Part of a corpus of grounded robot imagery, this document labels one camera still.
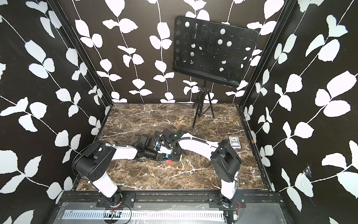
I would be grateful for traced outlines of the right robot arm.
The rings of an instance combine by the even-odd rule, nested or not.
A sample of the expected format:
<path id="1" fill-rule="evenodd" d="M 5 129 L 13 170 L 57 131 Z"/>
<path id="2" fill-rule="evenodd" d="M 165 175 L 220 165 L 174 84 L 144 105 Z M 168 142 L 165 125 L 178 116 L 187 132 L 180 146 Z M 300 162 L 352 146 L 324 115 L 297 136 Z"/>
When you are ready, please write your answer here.
<path id="1" fill-rule="evenodd" d="M 186 131 L 180 130 L 173 133 L 168 129 L 163 132 L 155 131 L 154 136 L 157 150 L 170 151 L 170 153 L 163 153 L 159 157 L 159 161 L 181 161 L 182 153 L 185 150 L 209 159 L 222 183 L 219 203 L 226 208 L 231 208 L 237 202 L 234 196 L 242 160 L 228 141 L 211 142 L 195 137 Z"/>

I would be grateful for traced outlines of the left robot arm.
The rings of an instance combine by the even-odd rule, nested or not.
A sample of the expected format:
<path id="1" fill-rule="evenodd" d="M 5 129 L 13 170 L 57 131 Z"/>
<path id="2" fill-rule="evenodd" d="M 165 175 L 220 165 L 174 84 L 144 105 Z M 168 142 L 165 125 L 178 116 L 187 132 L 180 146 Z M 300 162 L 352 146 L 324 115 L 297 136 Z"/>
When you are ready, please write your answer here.
<path id="1" fill-rule="evenodd" d="M 107 174 L 111 161 L 135 160 L 142 157 L 157 161 L 168 159 L 167 154 L 158 153 L 146 146 L 118 146 L 98 140 L 88 145 L 74 158 L 72 168 L 87 178 L 105 198 L 113 201 L 113 197 L 120 190 Z"/>

